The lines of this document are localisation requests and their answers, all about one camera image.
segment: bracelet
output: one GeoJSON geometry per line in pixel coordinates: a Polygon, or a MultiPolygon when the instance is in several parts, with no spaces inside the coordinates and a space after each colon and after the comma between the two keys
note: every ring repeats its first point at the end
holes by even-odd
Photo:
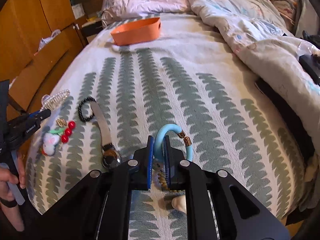
{"type": "Polygon", "coordinates": [[[176,133],[179,138],[183,139],[184,145],[186,147],[186,151],[187,151],[187,160],[188,161],[192,161],[192,157],[193,157],[193,149],[192,149],[192,142],[191,139],[186,136],[185,132],[182,130],[182,128],[176,124],[166,124],[164,125],[159,131],[158,134],[156,136],[156,140],[154,143],[154,157],[155,159],[157,159],[160,162],[164,161],[164,156],[163,156],[163,152],[162,152],[162,145],[163,145],[163,140],[164,140],[164,136],[168,131],[173,131],[174,133],[176,133]]]}
{"type": "Polygon", "coordinates": [[[82,121],[82,122],[89,122],[91,119],[94,118],[94,114],[92,113],[92,115],[90,115],[89,117],[84,117],[83,114],[82,114],[82,106],[84,103],[86,102],[95,102],[96,100],[92,97],[87,97],[85,99],[83,99],[81,101],[81,103],[79,104],[78,106],[78,116],[79,116],[79,119],[82,121]]]}

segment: patterned bedspread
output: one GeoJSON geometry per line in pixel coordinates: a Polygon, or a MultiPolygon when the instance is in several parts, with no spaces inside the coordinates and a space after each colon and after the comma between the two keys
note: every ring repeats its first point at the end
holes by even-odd
{"type": "MultiPolygon", "coordinates": [[[[290,132],[257,76],[232,53],[219,33],[187,14],[161,14],[159,39],[129,47],[112,44],[103,30],[70,65],[52,93],[69,89],[60,109],[35,134],[27,160],[27,190],[44,213],[92,169],[103,170],[100,130],[82,123],[79,102],[94,97],[123,157],[145,147],[167,123],[176,123],[194,145],[194,162],[226,169],[279,219],[296,207],[304,167],[290,132]],[[44,133],[57,117],[77,127],[52,157],[41,155],[44,133]]],[[[84,114],[89,114],[89,106],[84,114]]],[[[185,150],[170,134],[173,147],[185,150]]],[[[148,192],[134,191],[129,239],[186,239],[184,213],[172,209],[176,194],[161,190],[156,173],[148,192]]]]}

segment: finger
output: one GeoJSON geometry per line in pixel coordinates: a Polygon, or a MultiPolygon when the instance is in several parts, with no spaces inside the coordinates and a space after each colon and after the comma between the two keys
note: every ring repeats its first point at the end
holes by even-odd
{"type": "Polygon", "coordinates": [[[11,182],[12,184],[17,184],[19,182],[16,176],[14,176],[8,169],[4,168],[0,168],[0,181],[11,182]]]}
{"type": "Polygon", "coordinates": [[[4,181],[0,181],[0,198],[8,201],[13,200],[14,198],[9,194],[9,191],[10,189],[8,187],[8,184],[4,181]]]}
{"type": "Polygon", "coordinates": [[[17,159],[20,188],[24,189],[26,187],[26,172],[23,165],[22,154],[20,152],[17,153],[17,159]]]}

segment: wooden wardrobe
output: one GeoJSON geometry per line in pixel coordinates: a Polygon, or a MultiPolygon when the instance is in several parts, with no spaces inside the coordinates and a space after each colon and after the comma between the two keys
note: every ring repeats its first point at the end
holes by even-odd
{"type": "MultiPolygon", "coordinates": [[[[14,81],[9,95],[31,113],[41,107],[83,49],[69,0],[7,0],[0,11],[0,80],[14,81]],[[38,51],[41,38],[61,33],[38,51]]],[[[8,120],[19,113],[7,108],[8,120]]]]}

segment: bangle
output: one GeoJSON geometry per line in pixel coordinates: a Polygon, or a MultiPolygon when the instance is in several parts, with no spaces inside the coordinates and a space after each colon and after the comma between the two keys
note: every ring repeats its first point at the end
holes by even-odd
{"type": "Polygon", "coordinates": [[[81,101],[81,103],[79,104],[78,106],[78,116],[79,116],[79,119],[82,121],[82,122],[89,122],[91,119],[94,118],[94,114],[92,113],[92,115],[90,115],[89,117],[84,117],[83,114],[82,114],[82,106],[84,103],[86,102],[95,102],[96,100],[92,97],[87,97],[85,99],[83,99],[81,101]]]}

